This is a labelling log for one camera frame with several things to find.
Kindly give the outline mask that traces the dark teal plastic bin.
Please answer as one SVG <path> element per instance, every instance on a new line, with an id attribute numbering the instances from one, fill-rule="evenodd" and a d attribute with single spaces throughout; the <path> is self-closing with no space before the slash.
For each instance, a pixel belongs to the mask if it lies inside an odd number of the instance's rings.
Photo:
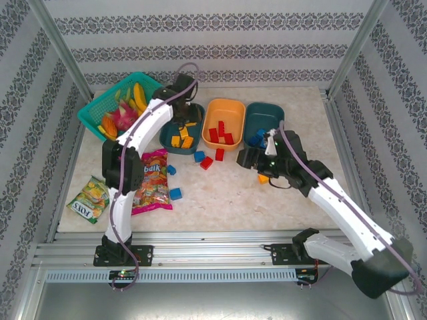
<path id="1" fill-rule="evenodd" d="M 197 151 L 197 146 L 201 138 L 203 120 L 205 116 L 205 109 L 200 104 L 194 103 L 193 105 L 197 106 L 198 111 L 200 112 L 200 115 L 201 115 L 201 121 L 187 128 L 187 132 L 189 133 L 189 136 L 193 137 L 193 143 L 191 144 L 191 147 L 189 149 L 174 147 L 171 144 L 172 138 L 175 136 L 179 137 L 181 139 L 181 143 L 183 143 L 183 139 L 181 138 L 181 135 L 179 132 L 179 130 L 183 128 L 183 126 L 179 126 L 178 123 L 171 120 L 161 128 L 159 142 L 163 146 L 163 148 L 167 150 L 168 153 L 175 153 L 178 155 L 191 155 Z"/>
<path id="2" fill-rule="evenodd" d="M 244 146 L 260 148 L 261 142 L 254 144 L 254 137 L 260 137 L 261 131 L 277 129 L 280 121 L 285 120 L 285 111 L 271 103 L 253 102 L 246 108 L 244 121 Z"/>

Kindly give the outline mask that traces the orange plastic bin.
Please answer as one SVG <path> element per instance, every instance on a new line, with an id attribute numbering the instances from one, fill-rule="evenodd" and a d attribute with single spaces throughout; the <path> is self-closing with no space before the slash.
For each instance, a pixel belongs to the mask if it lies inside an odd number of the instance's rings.
<path id="1" fill-rule="evenodd" d="M 246 118 L 246 106 L 233 99 L 213 99 L 208 103 L 205 112 L 201 137 L 210 149 L 222 148 L 225 151 L 236 150 L 243 140 L 244 123 Z M 211 141 L 209 130 L 216 128 L 220 121 L 224 122 L 225 132 L 231 133 L 234 144 L 227 144 L 223 137 L 219 143 Z"/>

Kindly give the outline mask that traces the pink toy dragon fruit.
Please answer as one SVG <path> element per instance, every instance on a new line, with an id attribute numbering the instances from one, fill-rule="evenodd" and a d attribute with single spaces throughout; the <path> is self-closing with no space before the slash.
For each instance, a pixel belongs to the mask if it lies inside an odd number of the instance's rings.
<path id="1" fill-rule="evenodd" d="M 117 109 L 110 113 L 110 117 L 118 131 L 127 131 L 137 120 L 138 113 L 126 102 L 120 101 Z"/>

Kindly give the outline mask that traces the pink candy bag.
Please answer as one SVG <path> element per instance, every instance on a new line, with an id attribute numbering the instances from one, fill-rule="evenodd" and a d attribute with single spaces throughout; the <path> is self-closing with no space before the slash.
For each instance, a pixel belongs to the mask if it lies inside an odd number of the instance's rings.
<path id="1" fill-rule="evenodd" d="M 146 213 L 156 209 L 172 210 L 167 183 L 167 151 L 158 149 L 144 153 L 144 178 L 141 187 L 133 197 L 132 215 Z"/>

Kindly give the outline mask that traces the orange toy fruit piece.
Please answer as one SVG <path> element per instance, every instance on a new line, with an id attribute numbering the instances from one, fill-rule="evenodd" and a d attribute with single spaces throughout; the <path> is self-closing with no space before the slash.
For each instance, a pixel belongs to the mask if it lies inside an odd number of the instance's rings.
<path id="1" fill-rule="evenodd" d="M 117 136 L 117 128 L 115 126 L 115 123 L 112 119 L 112 116 L 109 113 L 106 113 L 102 120 L 101 120 L 101 126 L 105 129 L 107 133 L 110 135 Z"/>

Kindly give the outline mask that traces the teal mesh plastic basket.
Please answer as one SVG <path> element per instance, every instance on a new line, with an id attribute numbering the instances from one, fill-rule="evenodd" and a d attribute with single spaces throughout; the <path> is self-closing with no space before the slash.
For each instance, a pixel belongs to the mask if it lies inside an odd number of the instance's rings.
<path id="1" fill-rule="evenodd" d="M 106 112 L 112 112 L 118 108 L 118 104 L 115 99 L 116 93 L 120 91 L 120 98 L 124 99 L 127 90 L 130 89 L 131 97 L 133 97 L 133 87 L 136 83 L 139 83 L 142 86 L 147 101 L 151 99 L 151 96 L 156 89 L 162 87 L 160 83 L 145 73 L 135 72 L 115 84 L 98 98 L 95 98 L 77 113 L 78 119 L 101 142 L 104 142 L 106 137 L 101 133 L 98 127 L 101 125 L 101 120 Z"/>

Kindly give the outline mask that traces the small circuit board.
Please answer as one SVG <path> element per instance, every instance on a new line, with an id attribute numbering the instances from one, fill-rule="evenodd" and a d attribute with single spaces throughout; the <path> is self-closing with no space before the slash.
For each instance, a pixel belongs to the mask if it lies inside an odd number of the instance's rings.
<path id="1" fill-rule="evenodd" d="M 119 271 L 110 271 L 109 272 L 109 280 L 113 281 L 124 280 L 124 281 L 132 281 L 136 276 L 136 272 L 134 270 L 119 270 Z"/>
<path id="2" fill-rule="evenodd" d="M 313 285 L 319 279 L 318 268 L 296 269 L 296 278 L 298 285 Z"/>

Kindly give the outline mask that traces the green Foxs candy bag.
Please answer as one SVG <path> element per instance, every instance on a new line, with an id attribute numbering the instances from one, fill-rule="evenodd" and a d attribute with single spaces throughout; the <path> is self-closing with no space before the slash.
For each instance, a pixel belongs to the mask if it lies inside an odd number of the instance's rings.
<path id="1" fill-rule="evenodd" d="M 91 176 L 82 190 L 67 204 L 67 208 L 91 224 L 96 224 L 109 206 L 109 191 L 105 183 Z"/>

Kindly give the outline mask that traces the aluminium side rail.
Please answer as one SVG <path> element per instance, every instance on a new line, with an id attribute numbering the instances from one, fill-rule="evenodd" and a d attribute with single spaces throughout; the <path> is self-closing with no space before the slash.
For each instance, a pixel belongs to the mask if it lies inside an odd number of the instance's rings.
<path id="1" fill-rule="evenodd" d="M 362 183 L 356 169 L 356 164 L 354 162 L 336 104 L 329 98 L 328 92 L 325 89 L 320 89 L 320 97 L 324 104 L 326 116 L 334 137 L 340 163 L 350 192 L 350 197 L 361 209 L 364 210 L 367 216 L 371 217 L 370 208 L 364 194 Z"/>
<path id="2" fill-rule="evenodd" d="M 60 193 L 58 194 L 57 202 L 55 205 L 55 210 L 49 222 L 49 228 L 45 236 L 46 243 L 51 243 L 55 238 L 55 234 L 57 232 L 57 226 L 60 222 L 60 218 L 62 216 L 64 206 L 66 204 L 66 198 L 67 198 L 69 186 L 71 184 L 71 180 L 73 177 L 73 172 L 76 166 L 77 157 L 78 157 L 81 143 L 83 140 L 84 132 L 85 132 L 85 127 L 83 124 L 80 123 L 78 127 L 78 131 L 75 136 L 73 148 L 69 154 L 67 167 L 64 172 L 64 176 L 63 176 L 63 180 L 60 188 Z"/>

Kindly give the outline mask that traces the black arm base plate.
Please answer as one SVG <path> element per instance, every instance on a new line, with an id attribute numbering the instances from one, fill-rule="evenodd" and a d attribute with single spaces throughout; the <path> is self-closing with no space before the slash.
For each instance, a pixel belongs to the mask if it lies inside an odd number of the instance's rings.
<path id="1" fill-rule="evenodd" d="M 151 266 L 153 246 L 132 245 L 130 251 L 135 256 L 140 267 Z M 135 261 L 121 245 L 113 248 L 99 245 L 95 250 L 93 265 L 95 267 L 135 267 Z"/>
<path id="2" fill-rule="evenodd" d="M 264 245 L 263 249 L 270 252 L 273 265 L 315 265 L 311 257 L 298 257 L 290 243 Z"/>

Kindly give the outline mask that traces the aluminium mounting rail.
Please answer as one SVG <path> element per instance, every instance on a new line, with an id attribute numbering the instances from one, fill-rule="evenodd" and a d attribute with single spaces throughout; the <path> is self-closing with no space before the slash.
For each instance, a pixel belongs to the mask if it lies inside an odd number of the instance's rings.
<path id="1" fill-rule="evenodd" d="M 296 230 L 219 232 L 135 232 L 132 242 L 153 246 L 154 269 L 269 268 L 265 245 L 291 243 Z M 36 246 L 33 269 L 91 269 L 100 233 L 58 233 Z"/>

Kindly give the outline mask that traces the aluminium frame post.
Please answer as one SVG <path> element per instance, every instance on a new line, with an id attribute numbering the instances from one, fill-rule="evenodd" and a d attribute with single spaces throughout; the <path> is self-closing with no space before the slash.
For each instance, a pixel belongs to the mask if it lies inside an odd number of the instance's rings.
<path id="1" fill-rule="evenodd" d="M 356 35 L 348 47 L 342 62 L 332 78 L 330 86 L 325 91 L 327 99 L 333 98 L 338 92 L 338 89 L 342 85 L 347 74 L 350 72 L 354 61 L 362 50 L 365 42 L 368 40 L 388 2 L 389 0 L 373 0 L 368 12 L 361 22 L 360 28 L 356 32 Z"/>
<path id="2" fill-rule="evenodd" d="M 93 92 L 91 91 L 84 74 L 81 72 L 75 57 L 68 48 L 66 41 L 64 40 L 54 18 L 51 16 L 46 5 L 44 4 L 44 0 L 27 0 L 27 2 L 31 10 L 34 12 L 38 22 L 41 24 L 43 30 L 47 34 L 51 44 L 54 46 L 54 49 L 57 52 L 59 58 L 66 66 L 68 72 L 71 75 L 71 78 L 73 79 L 73 82 L 77 85 L 79 92 L 87 102 L 92 101 Z"/>

